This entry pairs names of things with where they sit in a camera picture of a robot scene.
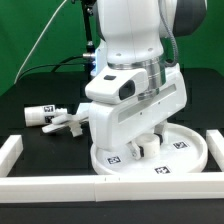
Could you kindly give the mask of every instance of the white circular platform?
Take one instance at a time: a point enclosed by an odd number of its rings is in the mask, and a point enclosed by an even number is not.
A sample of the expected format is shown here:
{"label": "white circular platform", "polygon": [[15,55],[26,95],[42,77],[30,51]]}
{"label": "white circular platform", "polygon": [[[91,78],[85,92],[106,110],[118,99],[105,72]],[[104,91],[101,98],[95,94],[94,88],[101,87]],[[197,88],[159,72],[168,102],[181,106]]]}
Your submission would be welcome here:
{"label": "white circular platform", "polygon": [[91,148],[94,170],[104,174],[155,175],[201,172],[208,157],[205,140],[189,128],[167,124],[160,154],[154,158],[135,160],[124,145],[115,152]]}

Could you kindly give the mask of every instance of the black table surface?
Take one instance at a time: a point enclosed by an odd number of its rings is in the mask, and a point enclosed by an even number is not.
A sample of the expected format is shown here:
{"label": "black table surface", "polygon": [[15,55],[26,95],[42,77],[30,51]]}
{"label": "black table surface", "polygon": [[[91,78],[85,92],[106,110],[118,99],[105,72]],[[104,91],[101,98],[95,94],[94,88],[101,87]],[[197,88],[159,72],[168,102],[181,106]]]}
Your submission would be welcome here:
{"label": "black table surface", "polygon": [[[183,71],[188,102],[169,119],[205,137],[206,130],[224,134],[224,77],[211,69]],[[41,127],[25,126],[24,107],[55,104],[74,114],[80,102],[89,102],[84,88],[87,74],[35,73],[21,79],[0,97],[0,146],[11,134],[20,134],[24,151],[9,177],[93,175],[88,125],[73,138],[66,128],[46,135]],[[219,168],[209,156],[205,171]],[[160,200],[0,204],[0,222],[7,223],[223,223],[224,200]]]}

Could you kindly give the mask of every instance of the black cable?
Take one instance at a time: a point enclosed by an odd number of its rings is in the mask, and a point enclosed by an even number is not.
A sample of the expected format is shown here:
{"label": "black cable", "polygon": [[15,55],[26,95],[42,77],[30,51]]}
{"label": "black cable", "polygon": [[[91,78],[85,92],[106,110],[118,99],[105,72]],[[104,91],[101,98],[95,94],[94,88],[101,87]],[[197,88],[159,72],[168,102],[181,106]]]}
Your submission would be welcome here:
{"label": "black cable", "polygon": [[59,64],[57,66],[55,66],[51,72],[56,72],[62,65],[61,64],[64,64],[64,63],[67,63],[67,62],[70,62],[72,60],[75,60],[75,59],[80,59],[80,58],[83,58],[83,56],[72,56],[72,57],[69,57],[69,58],[66,58],[64,59],[63,61],[59,62]]}
{"label": "black cable", "polygon": [[72,64],[47,64],[47,65],[39,65],[39,66],[36,66],[36,67],[33,67],[33,68],[29,68],[27,69],[26,71],[20,73],[20,75],[18,76],[18,81],[27,73],[27,72],[30,72],[32,70],[35,70],[35,69],[39,69],[39,68],[46,68],[46,67],[55,67],[55,66],[70,66],[70,65],[85,65],[85,63],[72,63]]}

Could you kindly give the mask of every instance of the white block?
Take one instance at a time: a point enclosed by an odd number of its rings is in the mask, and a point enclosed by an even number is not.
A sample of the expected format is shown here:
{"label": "white block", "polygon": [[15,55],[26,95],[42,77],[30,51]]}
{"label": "white block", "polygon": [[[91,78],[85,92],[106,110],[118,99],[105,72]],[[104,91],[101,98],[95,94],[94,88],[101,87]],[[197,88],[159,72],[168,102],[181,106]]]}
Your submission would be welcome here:
{"label": "white block", "polygon": [[21,135],[11,135],[0,149],[0,177],[6,177],[23,151]]}
{"label": "white block", "polygon": [[206,134],[206,142],[215,161],[224,171],[224,138],[218,130],[209,130]]}

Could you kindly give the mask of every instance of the white object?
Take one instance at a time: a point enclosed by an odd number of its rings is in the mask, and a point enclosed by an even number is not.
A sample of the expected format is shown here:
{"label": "white object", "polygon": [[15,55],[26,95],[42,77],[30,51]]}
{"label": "white object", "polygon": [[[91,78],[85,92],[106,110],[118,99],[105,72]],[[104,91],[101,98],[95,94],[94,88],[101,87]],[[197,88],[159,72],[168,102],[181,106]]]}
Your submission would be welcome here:
{"label": "white object", "polygon": [[153,99],[132,97],[118,105],[92,102],[89,123],[94,144],[113,151],[184,108],[186,91],[179,65],[166,69],[167,82]]}
{"label": "white object", "polygon": [[0,203],[224,198],[223,173],[0,178]]}
{"label": "white object", "polygon": [[208,149],[205,140],[199,134],[183,126],[168,123],[163,137],[164,142],[160,150],[159,140],[156,142],[155,138],[152,145],[146,146],[146,151],[144,148],[146,156],[139,160],[133,158],[126,145],[118,146],[114,151],[96,148],[93,145],[91,148],[93,168],[101,175],[133,176],[199,173],[204,169]]}
{"label": "white object", "polygon": [[122,102],[119,91],[122,86],[128,82],[133,82],[135,86],[135,91],[131,97],[144,92],[149,86],[146,70],[143,68],[128,71],[113,70],[106,66],[103,71],[86,86],[86,96],[89,99],[102,103],[119,104]]}
{"label": "white object", "polygon": [[158,0],[98,0],[97,5],[109,63],[132,64],[163,54]]}
{"label": "white object", "polygon": [[88,109],[80,109],[76,115],[64,114],[52,119],[52,124],[42,128],[44,133],[56,132],[65,127],[70,127],[73,137],[82,135],[81,123],[86,121],[89,116]]}
{"label": "white object", "polygon": [[11,135],[0,148],[0,177],[6,177],[23,151],[21,135]]}
{"label": "white object", "polygon": [[67,114],[67,109],[56,109],[55,105],[26,107],[24,109],[26,126],[37,126],[51,123],[51,120],[62,114]]}
{"label": "white object", "polygon": [[224,172],[224,138],[218,130],[209,130],[206,133],[206,142],[209,151]]}
{"label": "white object", "polygon": [[143,148],[144,158],[154,158],[160,153],[160,139],[155,134],[142,134],[136,138],[138,146]]}

